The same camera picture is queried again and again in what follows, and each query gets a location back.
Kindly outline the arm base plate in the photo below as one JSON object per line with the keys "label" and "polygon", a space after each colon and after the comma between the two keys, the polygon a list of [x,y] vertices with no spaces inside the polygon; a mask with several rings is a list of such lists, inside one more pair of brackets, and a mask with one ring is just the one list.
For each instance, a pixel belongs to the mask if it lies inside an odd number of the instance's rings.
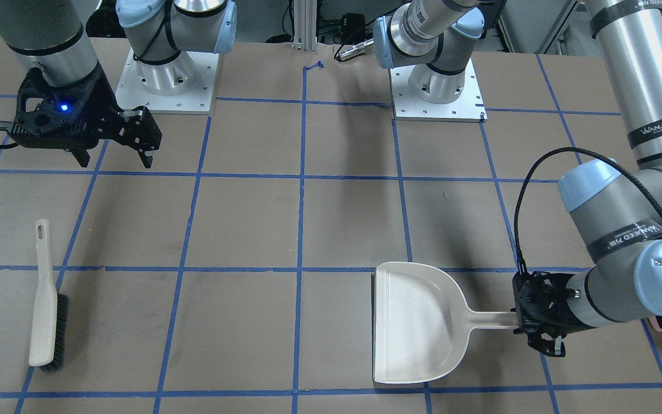
{"label": "arm base plate", "polygon": [[181,52],[176,60],[159,66],[137,62],[127,55],[115,88],[123,109],[138,106],[152,114],[210,115],[215,97],[221,54]]}
{"label": "arm base plate", "polygon": [[402,121],[484,122],[488,114],[475,66],[447,76],[425,64],[389,69],[394,118]]}

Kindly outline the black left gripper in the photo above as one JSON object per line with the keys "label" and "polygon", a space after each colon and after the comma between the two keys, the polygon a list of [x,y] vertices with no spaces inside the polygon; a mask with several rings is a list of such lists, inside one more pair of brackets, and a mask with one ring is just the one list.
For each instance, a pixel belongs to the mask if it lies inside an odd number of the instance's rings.
{"label": "black left gripper", "polygon": [[[579,330],[579,319],[567,303],[575,292],[567,288],[573,276],[544,271],[518,272],[513,276],[514,311],[518,321],[514,332],[528,335],[528,346],[546,357],[565,357],[562,335]],[[554,338],[547,340],[541,336],[543,334]]]}

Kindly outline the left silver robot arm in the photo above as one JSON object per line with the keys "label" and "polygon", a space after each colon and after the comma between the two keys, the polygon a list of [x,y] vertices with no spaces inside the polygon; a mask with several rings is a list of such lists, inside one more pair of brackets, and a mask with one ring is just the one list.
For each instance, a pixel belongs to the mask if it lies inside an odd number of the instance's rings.
{"label": "left silver robot arm", "polygon": [[563,357],[575,332],[655,317],[662,329],[662,1],[588,1],[638,171],[595,152],[565,173],[559,191],[594,267],[529,272],[519,242],[513,294],[528,345]]}

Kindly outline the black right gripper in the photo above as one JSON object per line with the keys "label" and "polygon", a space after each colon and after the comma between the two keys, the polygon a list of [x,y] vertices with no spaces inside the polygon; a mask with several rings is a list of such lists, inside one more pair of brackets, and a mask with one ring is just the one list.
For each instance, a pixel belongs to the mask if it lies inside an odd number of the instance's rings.
{"label": "black right gripper", "polygon": [[15,120],[7,130],[22,147],[70,152],[82,168],[100,140],[113,140],[137,151],[144,168],[152,168],[153,151],[162,132],[149,108],[123,110],[103,68],[97,64],[85,78],[50,86],[40,68],[31,67],[17,96]]}

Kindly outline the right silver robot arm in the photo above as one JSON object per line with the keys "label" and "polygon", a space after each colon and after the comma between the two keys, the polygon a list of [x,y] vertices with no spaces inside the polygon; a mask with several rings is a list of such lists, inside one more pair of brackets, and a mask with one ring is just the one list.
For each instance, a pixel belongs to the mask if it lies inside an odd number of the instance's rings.
{"label": "right silver robot arm", "polygon": [[[233,1],[118,1],[118,23],[132,48],[143,91],[171,96],[199,83],[191,54],[231,52]],[[0,121],[0,150],[63,150],[81,165],[102,140],[127,146],[145,168],[160,148],[149,105],[118,103],[71,1],[0,1],[0,35],[23,66],[11,121]]]}

